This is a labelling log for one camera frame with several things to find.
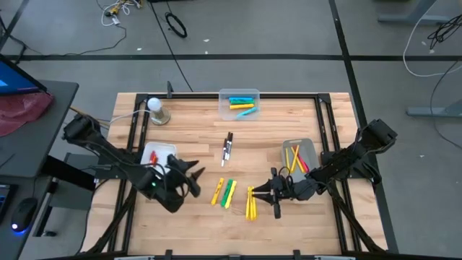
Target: clear plastic bin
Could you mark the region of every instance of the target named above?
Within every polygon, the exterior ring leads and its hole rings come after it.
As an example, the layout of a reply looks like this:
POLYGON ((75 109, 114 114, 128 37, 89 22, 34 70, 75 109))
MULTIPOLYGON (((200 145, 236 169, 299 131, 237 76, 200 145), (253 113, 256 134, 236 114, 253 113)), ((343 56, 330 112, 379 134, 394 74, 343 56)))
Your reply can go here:
POLYGON ((257 89, 222 89, 219 91, 218 111, 223 120, 226 121, 252 121, 258 118, 260 113, 260 92, 257 89), (249 113, 246 116, 239 116, 240 113, 249 110, 250 108, 230 109, 229 98, 253 98, 254 108, 257 111, 249 113))

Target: desk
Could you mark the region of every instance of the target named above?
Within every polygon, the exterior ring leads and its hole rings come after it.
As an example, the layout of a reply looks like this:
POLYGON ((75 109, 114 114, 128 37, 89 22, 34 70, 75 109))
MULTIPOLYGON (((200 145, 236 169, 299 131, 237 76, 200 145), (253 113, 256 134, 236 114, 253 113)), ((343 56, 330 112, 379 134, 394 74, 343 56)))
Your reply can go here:
MULTIPOLYGON (((7 151, 15 153, 15 156, 0 168, 0 173, 2 174, 0 175, 0 183, 17 186, 13 197, 9 198, 12 199, 11 204, 0 222, 0 252, 2 259, 17 259, 30 233, 30 228, 21 235, 12 232, 11 216, 14 209, 23 199, 32 196, 34 184, 33 196, 38 200, 38 208, 40 208, 48 191, 48 185, 51 182, 50 176, 40 177, 34 183, 34 178, 15 177, 14 175, 21 172, 23 175, 35 177, 40 173, 40 169, 48 156, 79 87, 77 83, 70 82, 42 81, 41 83, 55 96, 47 112, 37 121, 26 123, 12 134, 0 137, 0 152, 8 148, 7 151)), ((38 210, 35 211, 33 221, 35 221, 37 214, 38 210)))
MULTIPOLYGON (((346 147, 354 141, 357 130, 352 104, 347 93, 330 96, 339 140, 341 146, 346 147)), ((119 93, 113 116, 132 112, 135 98, 136 93, 119 93)), ((314 100, 261 99, 258 121, 223 121, 215 99, 183 97, 162 102, 172 118, 164 126, 148 123, 146 142, 171 143, 176 145, 179 158, 200 160, 196 167, 206 167, 199 179, 201 195, 199 198, 188 196, 178 212, 170 214, 156 201, 138 194, 128 248, 130 255, 163 255, 166 249, 172 249, 175 255, 291 255, 294 249, 300 249, 302 254, 340 254, 332 201, 327 193, 309 201, 283 201, 280 220, 274 219, 272 207, 257 201, 258 219, 245 220, 247 187, 265 183, 270 178, 270 168, 282 166, 284 140, 308 137, 313 140, 316 152, 322 151, 314 100), (234 133, 232 154, 222 168, 223 139, 229 131, 234 133), (237 181, 228 210, 210 205, 221 177, 237 181)), ((327 118, 326 108, 322 109, 327 118)), ((109 142, 126 148, 130 125, 130 117, 113 123, 109 142)), ((333 150, 331 135, 326 132, 333 150)), ((140 133, 141 124, 138 124, 134 144, 139 143, 140 133)), ((372 186, 364 179, 348 182, 357 219, 374 241, 386 248, 372 186)), ((117 190, 118 181, 108 181, 95 194, 83 250, 96 242, 112 219, 117 190)), ((346 219, 344 225, 352 250, 346 219)))

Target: plastic container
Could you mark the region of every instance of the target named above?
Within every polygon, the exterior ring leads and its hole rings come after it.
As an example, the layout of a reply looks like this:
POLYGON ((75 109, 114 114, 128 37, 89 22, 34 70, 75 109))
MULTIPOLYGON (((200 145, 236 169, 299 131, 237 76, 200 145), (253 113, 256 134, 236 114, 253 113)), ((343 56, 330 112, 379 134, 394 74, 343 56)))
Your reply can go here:
MULTIPOLYGON (((299 145, 298 148, 298 153, 302 157, 302 159, 305 161, 307 166, 309 167, 310 170, 314 168, 318 168, 319 165, 319 159, 318 156, 316 155, 315 151, 315 145, 313 144, 313 141, 309 138, 304 138, 304 139, 293 139, 293 140, 286 140, 282 143, 282 151, 281 151, 281 156, 282 156, 282 165, 290 168, 292 166, 293 160, 294 160, 294 153, 292 152, 291 147, 296 147, 299 145), (288 158, 289 158, 289 164, 291 165, 286 165, 286 150, 288 151, 288 158)), ((305 174, 300 170, 300 167, 298 166, 297 163, 295 163, 295 170, 291 174, 291 177, 293 178, 294 182, 302 181, 305 180, 305 174)))
MULTIPOLYGON (((152 151, 156 152, 156 155, 158 157, 157 163, 164 167, 165 173, 168 173, 170 169, 165 167, 167 165, 167 156, 176 156, 176 146, 173 144, 148 142, 144 147, 143 156, 141 157, 141 164, 149 163, 152 151)), ((160 174, 163 174, 162 168, 160 166, 156 165, 154 169, 156 169, 160 174)))
POLYGON ((260 92, 257 89, 222 89, 219 91, 218 97, 218 111, 223 120, 233 121, 233 120, 244 120, 252 121, 258 118, 260 113, 260 92), (257 110, 253 113, 249 113, 246 116, 239 116, 238 114, 249 110, 250 108, 239 108, 239 109, 230 109, 230 100, 229 98, 253 98, 254 108, 257 110))

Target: computer monitor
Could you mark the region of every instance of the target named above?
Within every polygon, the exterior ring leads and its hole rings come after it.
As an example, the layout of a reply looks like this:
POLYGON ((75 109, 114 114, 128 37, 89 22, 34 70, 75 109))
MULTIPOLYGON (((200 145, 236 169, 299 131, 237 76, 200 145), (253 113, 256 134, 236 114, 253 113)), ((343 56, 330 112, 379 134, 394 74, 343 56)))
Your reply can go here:
POLYGON ((0 96, 39 91, 46 87, 0 54, 0 96))

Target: monitor screen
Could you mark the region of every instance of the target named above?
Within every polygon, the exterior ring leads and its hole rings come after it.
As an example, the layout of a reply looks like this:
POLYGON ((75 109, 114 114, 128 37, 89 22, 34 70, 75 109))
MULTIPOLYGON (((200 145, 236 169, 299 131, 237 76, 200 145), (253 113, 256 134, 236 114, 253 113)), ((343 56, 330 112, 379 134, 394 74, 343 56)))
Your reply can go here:
POLYGON ((0 61, 0 95, 38 91, 40 87, 22 76, 8 64, 0 61))

